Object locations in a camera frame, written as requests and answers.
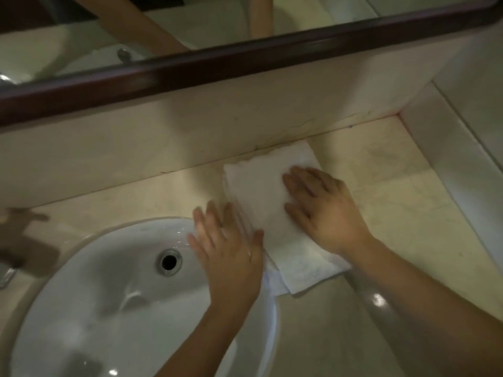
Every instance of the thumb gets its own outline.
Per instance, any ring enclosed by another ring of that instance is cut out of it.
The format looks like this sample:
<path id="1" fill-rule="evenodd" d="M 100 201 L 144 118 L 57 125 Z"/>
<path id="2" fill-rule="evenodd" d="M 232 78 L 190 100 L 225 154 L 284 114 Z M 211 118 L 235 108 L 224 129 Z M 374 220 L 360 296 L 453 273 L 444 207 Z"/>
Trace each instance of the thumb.
<path id="1" fill-rule="evenodd" d="M 257 230 L 251 239 L 250 260 L 252 263 L 263 262 L 264 259 L 264 231 Z"/>

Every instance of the white cloth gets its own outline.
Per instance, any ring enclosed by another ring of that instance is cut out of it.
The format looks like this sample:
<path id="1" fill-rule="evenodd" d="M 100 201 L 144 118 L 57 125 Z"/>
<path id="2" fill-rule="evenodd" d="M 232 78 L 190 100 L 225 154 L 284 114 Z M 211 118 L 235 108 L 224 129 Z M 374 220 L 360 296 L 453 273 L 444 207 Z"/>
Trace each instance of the white cloth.
<path id="1" fill-rule="evenodd" d="M 266 277 L 275 295 L 303 291 L 350 267 L 316 245 L 285 212 L 284 204 L 292 199 L 281 176 L 293 165 L 320 168 L 306 141 L 224 165 L 225 193 L 237 206 L 247 232 L 265 231 L 264 248 L 274 262 L 266 264 Z"/>

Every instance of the white towel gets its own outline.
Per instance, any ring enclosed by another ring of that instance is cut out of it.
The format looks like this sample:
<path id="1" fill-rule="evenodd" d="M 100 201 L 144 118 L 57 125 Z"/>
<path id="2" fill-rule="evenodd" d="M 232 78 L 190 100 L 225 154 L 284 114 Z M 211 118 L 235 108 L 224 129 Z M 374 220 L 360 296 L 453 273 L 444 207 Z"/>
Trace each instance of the white towel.
<path id="1" fill-rule="evenodd" d="M 320 168 L 306 141 L 224 165 L 225 193 L 238 207 L 248 233 L 256 229 L 265 231 L 264 248 L 279 271 L 270 263 L 266 265 L 275 295 L 303 291 L 350 267 L 338 255 L 316 245 L 285 212 L 284 204 L 292 199 L 281 176 L 293 165 Z"/>

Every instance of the mirror frame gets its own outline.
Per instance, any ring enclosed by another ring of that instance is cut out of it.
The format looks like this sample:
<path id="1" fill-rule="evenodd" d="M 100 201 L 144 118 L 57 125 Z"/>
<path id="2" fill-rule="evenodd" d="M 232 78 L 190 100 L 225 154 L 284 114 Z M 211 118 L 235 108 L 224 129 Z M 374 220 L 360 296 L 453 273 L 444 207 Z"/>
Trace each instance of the mirror frame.
<path id="1" fill-rule="evenodd" d="M 503 0 L 477 0 L 7 86 L 0 126 L 473 29 L 502 16 Z"/>

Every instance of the person's right hand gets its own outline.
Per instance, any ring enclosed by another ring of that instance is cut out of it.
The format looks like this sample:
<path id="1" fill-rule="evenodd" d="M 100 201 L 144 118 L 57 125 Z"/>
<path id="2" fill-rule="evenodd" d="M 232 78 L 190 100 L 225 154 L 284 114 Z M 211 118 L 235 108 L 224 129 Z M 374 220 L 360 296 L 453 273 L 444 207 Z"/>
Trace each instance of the person's right hand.
<path id="1" fill-rule="evenodd" d="M 373 238 L 343 181 L 295 166 L 283 182 L 298 203 L 286 203 L 287 213 L 326 251 L 344 256 Z"/>

